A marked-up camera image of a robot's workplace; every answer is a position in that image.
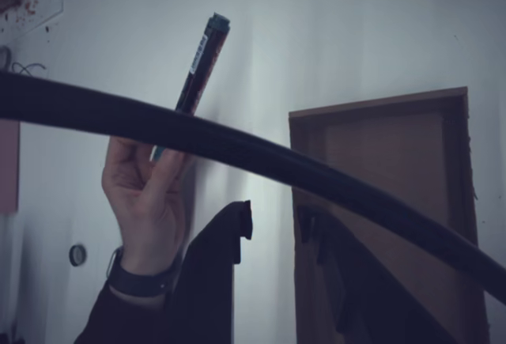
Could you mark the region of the man's left hand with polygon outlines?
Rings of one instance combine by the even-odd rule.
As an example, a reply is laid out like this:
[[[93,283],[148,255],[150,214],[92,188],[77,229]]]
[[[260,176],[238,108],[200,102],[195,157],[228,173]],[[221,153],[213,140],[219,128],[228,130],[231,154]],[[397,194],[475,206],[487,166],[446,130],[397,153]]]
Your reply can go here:
[[[152,150],[149,144],[111,137],[102,175],[123,242],[121,267],[136,275],[167,270],[186,230],[180,184],[189,158],[166,149],[152,161]]]

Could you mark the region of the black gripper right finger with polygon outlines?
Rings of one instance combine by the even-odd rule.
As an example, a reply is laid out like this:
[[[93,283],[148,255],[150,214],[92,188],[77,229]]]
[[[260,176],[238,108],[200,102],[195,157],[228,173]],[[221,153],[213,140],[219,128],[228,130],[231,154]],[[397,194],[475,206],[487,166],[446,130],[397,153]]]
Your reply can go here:
[[[332,325],[347,343],[455,342],[336,217],[299,205],[296,218],[323,272]]]

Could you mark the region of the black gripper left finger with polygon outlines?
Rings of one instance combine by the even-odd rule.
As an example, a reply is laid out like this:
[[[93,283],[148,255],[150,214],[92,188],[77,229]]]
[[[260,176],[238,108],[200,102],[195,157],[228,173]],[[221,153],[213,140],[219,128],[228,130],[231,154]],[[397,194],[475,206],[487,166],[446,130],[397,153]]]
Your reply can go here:
[[[164,343],[233,341],[233,271],[240,241],[252,236],[249,201],[224,207],[192,240],[172,294]]]

